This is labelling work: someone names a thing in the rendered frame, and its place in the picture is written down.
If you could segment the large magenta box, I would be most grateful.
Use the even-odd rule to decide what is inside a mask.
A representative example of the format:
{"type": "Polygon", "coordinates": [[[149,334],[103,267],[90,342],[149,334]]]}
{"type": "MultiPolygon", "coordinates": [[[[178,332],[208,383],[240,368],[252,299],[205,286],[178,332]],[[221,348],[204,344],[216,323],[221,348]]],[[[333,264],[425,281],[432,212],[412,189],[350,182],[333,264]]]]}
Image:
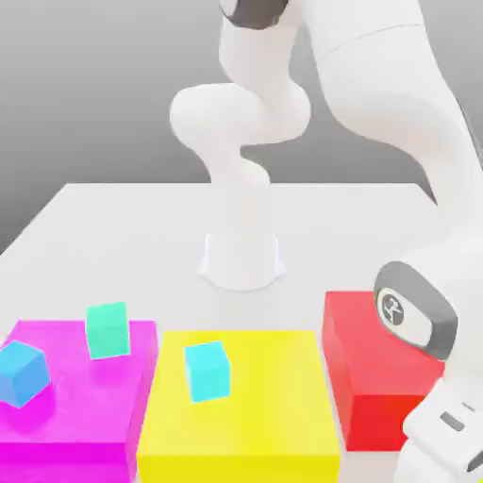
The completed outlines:
{"type": "Polygon", "coordinates": [[[158,337],[152,321],[129,330],[129,355],[92,360],[82,321],[14,326],[8,339],[44,352],[51,383],[23,408],[0,403],[0,483],[134,483],[158,337]]]}

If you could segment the small green cube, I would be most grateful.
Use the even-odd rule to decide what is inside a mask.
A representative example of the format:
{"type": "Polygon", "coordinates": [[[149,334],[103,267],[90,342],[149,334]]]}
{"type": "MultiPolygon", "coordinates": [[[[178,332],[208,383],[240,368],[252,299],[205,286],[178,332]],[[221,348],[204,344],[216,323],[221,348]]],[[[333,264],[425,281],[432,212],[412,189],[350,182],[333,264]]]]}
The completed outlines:
{"type": "Polygon", "coordinates": [[[124,302],[89,306],[85,332],[93,360],[130,354],[129,322],[124,302]]]}

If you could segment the large yellow box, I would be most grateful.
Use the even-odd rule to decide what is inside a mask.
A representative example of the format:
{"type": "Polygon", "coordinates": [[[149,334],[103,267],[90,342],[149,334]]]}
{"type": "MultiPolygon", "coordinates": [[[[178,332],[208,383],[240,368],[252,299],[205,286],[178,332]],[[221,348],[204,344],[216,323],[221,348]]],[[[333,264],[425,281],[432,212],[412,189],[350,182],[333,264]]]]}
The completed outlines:
{"type": "Polygon", "coordinates": [[[167,331],[137,452],[140,483],[338,483],[341,450],[312,331],[167,331]],[[184,349],[221,341],[231,394],[194,404],[184,349]]]}

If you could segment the small blue cube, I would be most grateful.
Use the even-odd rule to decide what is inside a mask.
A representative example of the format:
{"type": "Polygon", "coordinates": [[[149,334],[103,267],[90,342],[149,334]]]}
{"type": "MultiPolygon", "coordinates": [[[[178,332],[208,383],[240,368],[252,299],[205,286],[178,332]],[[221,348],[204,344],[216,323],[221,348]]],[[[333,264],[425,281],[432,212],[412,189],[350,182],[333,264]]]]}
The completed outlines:
{"type": "Polygon", "coordinates": [[[22,408],[51,383],[44,352],[20,341],[0,349],[0,402],[22,408]]]}

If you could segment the small cyan cube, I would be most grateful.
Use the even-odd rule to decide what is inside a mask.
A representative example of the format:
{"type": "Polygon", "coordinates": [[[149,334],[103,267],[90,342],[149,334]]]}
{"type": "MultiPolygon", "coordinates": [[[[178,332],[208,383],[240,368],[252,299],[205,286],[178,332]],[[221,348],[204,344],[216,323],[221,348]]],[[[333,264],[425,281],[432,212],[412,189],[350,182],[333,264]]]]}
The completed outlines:
{"type": "Polygon", "coordinates": [[[231,365],[221,341],[186,346],[184,362],[193,403],[225,398],[231,394],[231,365]]]}

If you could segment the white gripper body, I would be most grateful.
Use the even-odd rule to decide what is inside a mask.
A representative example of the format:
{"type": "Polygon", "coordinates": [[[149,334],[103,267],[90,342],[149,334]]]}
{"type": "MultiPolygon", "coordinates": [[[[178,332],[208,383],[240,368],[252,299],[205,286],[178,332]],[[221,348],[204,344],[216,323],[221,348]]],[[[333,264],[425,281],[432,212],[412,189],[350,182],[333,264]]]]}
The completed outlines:
{"type": "Polygon", "coordinates": [[[393,483],[483,483],[483,433],[408,435],[393,483]]]}

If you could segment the large red box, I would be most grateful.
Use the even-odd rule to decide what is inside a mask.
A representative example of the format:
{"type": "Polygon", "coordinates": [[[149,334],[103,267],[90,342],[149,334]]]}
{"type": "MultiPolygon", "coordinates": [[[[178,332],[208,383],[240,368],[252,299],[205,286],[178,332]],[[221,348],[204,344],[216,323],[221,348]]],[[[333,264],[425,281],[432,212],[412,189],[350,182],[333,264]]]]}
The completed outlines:
{"type": "Polygon", "coordinates": [[[404,420],[444,364],[390,334],[369,291],[325,294],[322,343],[345,449],[400,450],[404,420]]]}

